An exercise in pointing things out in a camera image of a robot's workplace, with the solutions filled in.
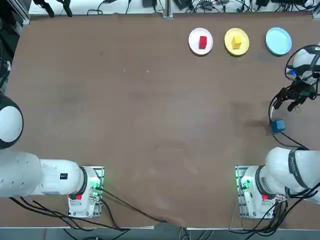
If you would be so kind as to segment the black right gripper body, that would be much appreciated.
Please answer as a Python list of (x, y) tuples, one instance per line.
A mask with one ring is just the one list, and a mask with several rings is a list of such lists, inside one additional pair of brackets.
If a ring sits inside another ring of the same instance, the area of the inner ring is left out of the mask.
[(312, 85), (307, 83), (292, 83), (287, 87), (287, 90), (289, 91), (292, 99), (298, 99), (302, 97), (309, 99), (316, 98), (316, 90)]

